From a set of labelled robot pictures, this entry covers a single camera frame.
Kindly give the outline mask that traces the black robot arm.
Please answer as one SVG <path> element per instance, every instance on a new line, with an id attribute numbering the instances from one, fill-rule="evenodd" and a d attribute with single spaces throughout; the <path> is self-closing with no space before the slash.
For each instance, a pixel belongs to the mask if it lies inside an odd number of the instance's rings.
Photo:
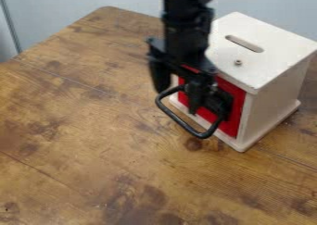
<path id="1" fill-rule="evenodd" d="M 186 81 L 189 111 L 195 114 L 205 103 L 205 94 L 214 83 L 217 68 L 206 57 L 210 23 L 214 9 L 211 0 L 163 0 L 161 20 L 163 38 L 150 37 L 149 67 L 157 92 L 171 86 L 171 75 Z"/>

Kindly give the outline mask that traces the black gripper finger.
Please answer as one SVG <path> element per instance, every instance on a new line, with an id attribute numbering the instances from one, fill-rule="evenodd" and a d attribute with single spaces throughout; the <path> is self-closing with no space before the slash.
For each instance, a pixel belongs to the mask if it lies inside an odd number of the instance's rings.
<path id="1" fill-rule="evenodd" d="M 158 93 L 162 93 L 171 85 L 171 72 L 169 66 L 155 58 L 149 59 L 150 75 Z"/>
<path id="2" fill-rule="evenodd" d="M 203 92 L 189 92 L 189 112 L 194 115 L 198 108 L 203 105 L 205 93 Z"/>

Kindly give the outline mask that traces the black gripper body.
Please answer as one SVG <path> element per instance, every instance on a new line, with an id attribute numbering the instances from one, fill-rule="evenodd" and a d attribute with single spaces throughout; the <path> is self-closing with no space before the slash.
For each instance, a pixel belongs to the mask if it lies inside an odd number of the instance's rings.
<path id="1" fill-rule="evenodd" d="M 171 75 L 189 85 L 206 89 L 216 82 L 217 67 L 206 57 L 213 16 L 190 19 L 162 17 L 163 38 L 149 37 L 149 59 L 153 57 L 170 68 Z"/>

